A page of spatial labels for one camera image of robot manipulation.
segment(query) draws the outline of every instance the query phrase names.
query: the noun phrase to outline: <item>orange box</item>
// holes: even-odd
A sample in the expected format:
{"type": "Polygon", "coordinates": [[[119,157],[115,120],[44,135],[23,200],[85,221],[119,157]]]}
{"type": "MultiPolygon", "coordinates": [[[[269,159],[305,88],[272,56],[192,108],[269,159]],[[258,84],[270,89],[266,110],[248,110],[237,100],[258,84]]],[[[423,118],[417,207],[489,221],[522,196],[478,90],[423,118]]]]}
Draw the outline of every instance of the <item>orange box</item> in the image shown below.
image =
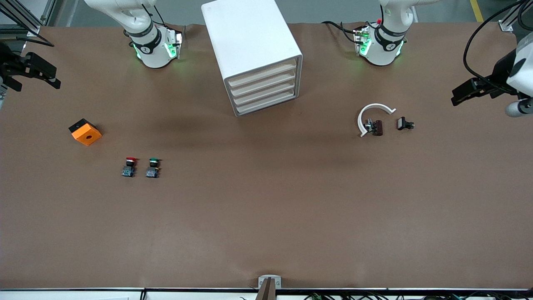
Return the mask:
{"type": "Polygon", "coordinates": [[[69,130],[74,139],[85,146],[89,146],[102,137],[98,129],[85,119],[79,120],[79,122],[69,127],[69,130]]]}

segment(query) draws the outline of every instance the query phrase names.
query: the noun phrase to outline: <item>white box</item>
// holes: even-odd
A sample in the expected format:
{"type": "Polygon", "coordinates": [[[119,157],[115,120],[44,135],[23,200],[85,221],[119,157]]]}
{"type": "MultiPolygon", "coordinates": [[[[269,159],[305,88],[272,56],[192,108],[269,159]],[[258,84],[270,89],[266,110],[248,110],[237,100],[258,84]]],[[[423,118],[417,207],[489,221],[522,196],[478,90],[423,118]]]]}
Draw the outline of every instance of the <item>white box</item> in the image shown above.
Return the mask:
{"type": "Polygon", "coordinates": [[[298,97],[302,52],[274,0],[201,6],[235,115],[298,97]]]}

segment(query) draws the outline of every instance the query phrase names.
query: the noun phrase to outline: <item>brown tabletop surface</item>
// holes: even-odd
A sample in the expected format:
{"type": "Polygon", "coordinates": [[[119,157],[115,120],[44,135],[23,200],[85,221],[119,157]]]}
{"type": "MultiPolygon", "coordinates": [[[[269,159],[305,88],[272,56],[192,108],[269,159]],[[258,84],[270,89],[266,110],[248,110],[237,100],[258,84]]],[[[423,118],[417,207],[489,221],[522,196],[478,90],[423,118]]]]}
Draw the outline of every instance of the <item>brown tabletop surface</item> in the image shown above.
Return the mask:
{"type": "MultiPolygon", "coordinates": [[[[0,287],[531,287],[533,118],[507,117],[511,96],[450,102],[477,26],[414,24],[376,67],[335,28],[290,25],[300,97],[244,117],[204,26],[162,69],[121,28],[43,28],[56,47],[28,48],[61,89],[20,78],[0,110],[0,287]],[[360,138],[373,102],[398,110],[368,111],[385,134],[360,138]],[[89,147],[81,118],[103,133],[89,147]]],[[[491,23],[471,65],[488,75],[515,45],[491,23]]]]}

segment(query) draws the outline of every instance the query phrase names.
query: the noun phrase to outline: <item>yellow floor line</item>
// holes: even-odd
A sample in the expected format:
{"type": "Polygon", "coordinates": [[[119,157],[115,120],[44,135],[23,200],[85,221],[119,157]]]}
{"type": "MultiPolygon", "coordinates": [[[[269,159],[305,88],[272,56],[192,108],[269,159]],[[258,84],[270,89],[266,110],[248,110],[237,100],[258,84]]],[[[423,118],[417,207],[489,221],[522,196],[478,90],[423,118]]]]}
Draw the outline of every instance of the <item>yellow floor line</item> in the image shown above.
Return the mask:
{"type": "Polygon", "coordinates": [[[470,4],[472,5],[472,10],[474,11],[475,20],[477,22],[483,22],[483,15],[479,9],[478,0],[470,0],[470,4]]]}

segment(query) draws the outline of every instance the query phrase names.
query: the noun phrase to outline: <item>curved white hook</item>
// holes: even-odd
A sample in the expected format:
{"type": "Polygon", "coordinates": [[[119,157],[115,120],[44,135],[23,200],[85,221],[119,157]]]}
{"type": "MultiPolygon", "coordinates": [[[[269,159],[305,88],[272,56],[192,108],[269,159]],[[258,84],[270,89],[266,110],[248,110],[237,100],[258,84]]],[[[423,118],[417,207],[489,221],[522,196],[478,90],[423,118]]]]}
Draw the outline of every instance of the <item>curved white hook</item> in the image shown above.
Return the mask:
{"type": "Polygon", "coordinates": [[[363,113],[365,112],[365,110],[367,110],[369,108],[380,108],[380,109],[386,111],[389,115],[396,111],[396,108],[390,109],[387,105],[379,104],[379,103],[372,103],[372,104],[369,104],[369,105],[363,107],[363,109],[359,113],[359,117],[357,118],[357,126],[359,126],[359,130],[361,131],[361,137],[363,137],[365,134],[368,133],[368,131],[366,130],[365,126],[363,125],[362,117],[363,117],[363,113]]]}

